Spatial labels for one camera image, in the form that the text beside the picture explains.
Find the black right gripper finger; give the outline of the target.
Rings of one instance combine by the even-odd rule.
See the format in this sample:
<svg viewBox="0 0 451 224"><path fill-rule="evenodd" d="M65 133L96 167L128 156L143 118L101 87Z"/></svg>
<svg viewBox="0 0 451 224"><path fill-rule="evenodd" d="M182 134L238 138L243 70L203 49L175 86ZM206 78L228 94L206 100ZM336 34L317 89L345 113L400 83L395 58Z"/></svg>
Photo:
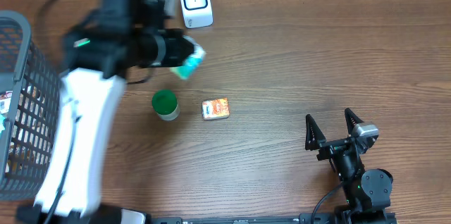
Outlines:
<svg viewBox="0 0 451 224"><path fill-rule="evenodd" d="M326 143L326 137L318 127L316 121L310 114L306 115L306 140L305 149L306 150L317 150L320 149L322 144Z"/></svg>
<svg viewBox="0 0 451 224"><path fill-rule="evenodd" d="M345 109L345 120L347 123L347 131L348 134L351 135L354 127L357 124L363 123L363 120L360 119L352 110L351 108Z"/></svg>

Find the teal tissue pack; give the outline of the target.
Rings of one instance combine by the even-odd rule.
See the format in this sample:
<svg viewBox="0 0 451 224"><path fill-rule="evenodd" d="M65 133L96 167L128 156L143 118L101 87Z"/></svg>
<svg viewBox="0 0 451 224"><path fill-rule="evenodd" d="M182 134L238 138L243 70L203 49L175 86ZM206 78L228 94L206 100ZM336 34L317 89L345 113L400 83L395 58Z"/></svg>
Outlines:
<svg viewBox="0 0 451 224"><path fill-rule="evenodd" d="M193 38L186 35L184 38L194 46L194 51L184 60L181 66L170 68L170 71L181 80L188 80L202 64L206 52Z"/></svg>

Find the green lid clear jar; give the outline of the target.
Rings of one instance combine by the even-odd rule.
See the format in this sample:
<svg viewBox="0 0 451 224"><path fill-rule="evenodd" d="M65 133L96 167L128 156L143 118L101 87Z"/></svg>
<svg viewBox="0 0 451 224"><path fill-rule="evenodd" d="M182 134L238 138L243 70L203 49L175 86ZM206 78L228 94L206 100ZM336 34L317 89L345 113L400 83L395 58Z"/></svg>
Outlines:
<svg viewBox="0 0 451 224"><path fill-rule="evenodd" d="M175 120L180 115L177 97L169 89L159 90L153 95L152 107L157 116L164 121Z"/></svg>

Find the orange tissue pack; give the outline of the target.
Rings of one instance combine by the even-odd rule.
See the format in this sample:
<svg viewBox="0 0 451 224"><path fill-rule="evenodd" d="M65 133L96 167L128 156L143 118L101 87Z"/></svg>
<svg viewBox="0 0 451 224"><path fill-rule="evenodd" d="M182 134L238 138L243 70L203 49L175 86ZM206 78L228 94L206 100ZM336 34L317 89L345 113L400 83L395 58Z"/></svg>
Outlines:
<svg viewBox="0 0 451 224"><path fill-rule="evenodd" d="M230 116L227 98L206 100L202 102L202 117L205 120L218 120Z"/></svg>

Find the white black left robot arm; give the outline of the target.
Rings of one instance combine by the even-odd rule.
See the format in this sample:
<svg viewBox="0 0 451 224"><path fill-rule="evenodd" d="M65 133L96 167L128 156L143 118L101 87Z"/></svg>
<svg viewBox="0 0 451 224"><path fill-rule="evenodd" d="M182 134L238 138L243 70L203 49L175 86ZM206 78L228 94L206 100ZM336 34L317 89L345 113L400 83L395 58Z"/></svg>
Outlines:
<svg viewBox="0 0 451 224"><path fill-rule="evenodd" d="M101 202L106 148L132 67L178 67L195 52L165 22L175 0L101 0L63 37L56 138L45 179L23 223L150 223L148 213Z"/></svg>

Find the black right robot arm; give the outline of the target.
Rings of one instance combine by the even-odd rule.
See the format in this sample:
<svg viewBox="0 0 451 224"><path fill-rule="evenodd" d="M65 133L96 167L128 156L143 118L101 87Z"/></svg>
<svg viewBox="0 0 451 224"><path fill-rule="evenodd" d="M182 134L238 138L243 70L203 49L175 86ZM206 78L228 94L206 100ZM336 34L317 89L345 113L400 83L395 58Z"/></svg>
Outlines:
<svg viewBox="0 0 451 224"><path fill-rule="evenodd" d="M305 149L317 151L317 159L327 160L338 175L339 184L315 205L307 220L310 223L396 223L391 205L393 176L385 169L367 170L362 162L365 154L378 139L380 132L374 123L359 118L350 108L344 111L347 136L328 141L312 115L306 115ZM334 212L319 214L321 205L337 191L342 190L346 204Z"/></svg>

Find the white barcode scanner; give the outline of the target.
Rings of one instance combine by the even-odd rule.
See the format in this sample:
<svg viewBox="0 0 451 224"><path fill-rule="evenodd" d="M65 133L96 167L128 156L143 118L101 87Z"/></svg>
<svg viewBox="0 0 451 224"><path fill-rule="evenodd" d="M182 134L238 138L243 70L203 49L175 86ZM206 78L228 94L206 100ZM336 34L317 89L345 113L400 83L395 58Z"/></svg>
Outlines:
<svg viewBox="0 0 451 224"><path fill-rule="evenodd" d="M213 24L211 0L180 0L180 4L186 28L208 27Z"/></svg>

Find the dark grey mesh basket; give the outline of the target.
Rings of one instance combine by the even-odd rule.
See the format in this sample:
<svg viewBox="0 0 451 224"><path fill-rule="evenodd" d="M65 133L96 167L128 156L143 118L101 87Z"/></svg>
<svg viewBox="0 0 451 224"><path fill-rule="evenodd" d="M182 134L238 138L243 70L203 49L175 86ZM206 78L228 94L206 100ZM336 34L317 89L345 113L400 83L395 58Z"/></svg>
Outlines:
<svg viewBox="0 0 451 224"><path fill-rule="evenodd" d="M1 12L1 200L32 199L49 168L60 80L27 19Z"/></svg>

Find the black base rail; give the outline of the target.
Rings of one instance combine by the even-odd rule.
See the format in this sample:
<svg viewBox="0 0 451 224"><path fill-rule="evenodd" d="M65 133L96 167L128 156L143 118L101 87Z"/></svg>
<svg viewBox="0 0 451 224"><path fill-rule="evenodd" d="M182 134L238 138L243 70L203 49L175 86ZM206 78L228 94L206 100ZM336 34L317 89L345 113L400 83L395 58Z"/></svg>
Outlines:
<svg viewBox="0 0 451 224"><path fill-rule="evenodd" d="M301 213L298 216L279 217L246 217L246 218L191 218L182 219L180 217L155 218L147 220L151 224L334 224L345 223L338 220L333 213L317 213L311 221L310 213Z"/></svg>

